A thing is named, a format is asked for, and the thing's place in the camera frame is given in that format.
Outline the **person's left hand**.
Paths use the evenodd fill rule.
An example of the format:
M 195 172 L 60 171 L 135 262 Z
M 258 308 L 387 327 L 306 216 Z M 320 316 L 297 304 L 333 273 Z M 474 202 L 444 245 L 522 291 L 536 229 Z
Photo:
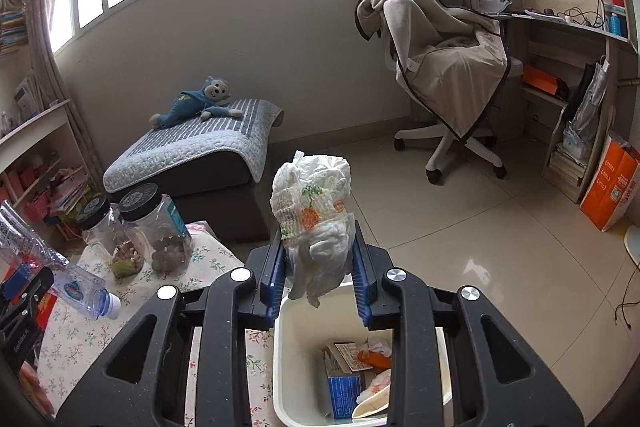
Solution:
M 29 397 L 29 400 L 32 401 L 36 409 L 40 413 L 52 416 L 54 414 L 54 407 L 43 387 L 40 385 L 37 372 L 28 362 L 22 364 L 20 373 L 18 373 L 18 380 L 25 395 Z

